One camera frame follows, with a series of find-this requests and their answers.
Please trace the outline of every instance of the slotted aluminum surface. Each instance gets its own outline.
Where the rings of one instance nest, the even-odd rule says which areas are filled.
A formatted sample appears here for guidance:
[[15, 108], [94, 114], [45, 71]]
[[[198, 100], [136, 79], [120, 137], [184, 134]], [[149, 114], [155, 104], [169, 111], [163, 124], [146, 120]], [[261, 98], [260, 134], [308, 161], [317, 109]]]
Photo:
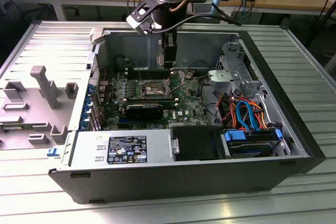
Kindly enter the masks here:
[[[33, 38], [48, 34], [52, 37], [50, 43], [54, 44], [65, 38], [87, 41], [88, 33], [81, 33], [83, 30], [116, 26], [129, 29], [124, 23], [46, 22], [39, 25]], [[290, 32], [278, 26], [193, 24], [185, 27], [249, 31], [327, 160], [308, 174], [286, 179], [270, 192], [79, 205], [48, 177], [49, 167], [54, 166], [51, 163], [60, 159], [47, 159], [46, 149], [1, 151], [0, 223], [334, 223], [336, 99], [333, 80]]]

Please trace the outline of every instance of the gray plastic bracket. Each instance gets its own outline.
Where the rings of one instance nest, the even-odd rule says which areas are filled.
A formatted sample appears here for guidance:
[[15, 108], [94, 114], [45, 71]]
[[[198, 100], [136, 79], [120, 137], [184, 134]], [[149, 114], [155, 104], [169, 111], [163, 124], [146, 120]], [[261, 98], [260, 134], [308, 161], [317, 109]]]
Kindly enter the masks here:
[[47, 70], [45, 66], [33, 66], [30, 71], [30, 75], [37, 80], [41, 91], [45, 95], [51, 109], [56, 110], [59, 108], [59, 103], [45, 75], [46, 71]]
[[56, 144], [65, 144], [67, 134], [68, 134], [68, 128], [66, 125], [63, 125], [61, 132], [58, 131], [55, 125], [51, 128], [50, 131], [50, 136], [52, 137], [52, 139], [54, 139]]
[[64, 88], [69, 99], [74, 99], [78, 93], [78, 85], [76, 82], [68, 82]]
[[[50, 87], [51, 87], [52, 92], [55, 94], [56, 97], [58, 97], [59, 90], [58, 90], [58, 88], [56, 87], [55, 82], [54, 82], [54, 81], [49, 81], [49, 84], [50, 84]], [[43, 94], [42, 89], [39, 89], [38, 91], [40, 92], [42, 98], [45, 99], [46, 96]]]
[[4, 92], [8, 99], [12, 100], [22, 100], [19, 92], [26, 91], [20, 81], [9, 81], [4, 88]]
[[49, 139], [45, 134], [29, 134], [28, 141], [31, 144], [47, 144]]
[[50, 131], [51, 125], [49, 122], [47, 122], [45, 125], [33, 125], [32, 128], [37, 132]]

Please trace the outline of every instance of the warning label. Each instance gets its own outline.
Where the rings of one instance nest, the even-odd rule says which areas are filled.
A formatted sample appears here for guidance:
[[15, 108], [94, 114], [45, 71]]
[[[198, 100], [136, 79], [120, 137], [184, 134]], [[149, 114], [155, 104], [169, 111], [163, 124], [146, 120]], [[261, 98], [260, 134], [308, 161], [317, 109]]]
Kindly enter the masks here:
[[107, 162], [109, 164], [146, 163], [146, 136], [110, 137]]

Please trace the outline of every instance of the wire bundle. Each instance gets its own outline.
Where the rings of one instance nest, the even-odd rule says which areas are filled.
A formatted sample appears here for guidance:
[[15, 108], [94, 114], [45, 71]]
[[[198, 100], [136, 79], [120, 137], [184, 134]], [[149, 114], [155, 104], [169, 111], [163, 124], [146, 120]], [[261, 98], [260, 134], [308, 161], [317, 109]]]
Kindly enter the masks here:
[[[253, 116], [257, 119], [258, 123], [259, 123], [259, 127], [260, 129], [267, 129], [267, 125], [265, 123], [264, 120], [264, 112], [263, 109], [257, 105], [255, 102], [243, 98], [243, 97], [234, 97], [232, 96], [230, 101], [230, 112], [228, 112], [224, 118], [222, 118], [222, 122], [224, 123], [225, 126], [227, 127], [232, 127], [235, 129], [239, 129], [239, 130], [249, 130], [249, 128], [246, 128], [246, 126], [244, 126], [245, 121], [247, 121], [248, 117], [251, 116], [248, 112], [246, 112], [246, 115], [244, 116], [243, 119], [239, 118], [237, 116], [237, 110], [240, 108], [238, 107], [238, 103], [239, 102], [246, 102], [247, 104], [251, 105], [252, 110], [253, 110]], [[220, 98], [220, 100], [218, 101], [218, 104], [216, 106], [218, 106], [223, 100], [223, 97]]]

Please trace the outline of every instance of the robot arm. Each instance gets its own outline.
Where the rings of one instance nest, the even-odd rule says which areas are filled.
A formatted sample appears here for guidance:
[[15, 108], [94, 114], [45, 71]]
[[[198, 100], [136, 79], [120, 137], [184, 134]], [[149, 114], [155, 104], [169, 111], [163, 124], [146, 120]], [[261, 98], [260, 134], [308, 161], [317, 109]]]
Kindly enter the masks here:
[[224, 13], [222, 13], [224, 16], [202, 13], [185, 18], [188, 3], [204, 2], [206, 0], [144, 0], [132, 11], [126, 21], [140, 34], [162, 35], [164, 67], [172, 68], [176, 59], [176, 28], [179, 25], [196, 17], [217, 18], [237, 24], [237, 22], [229, 20]]

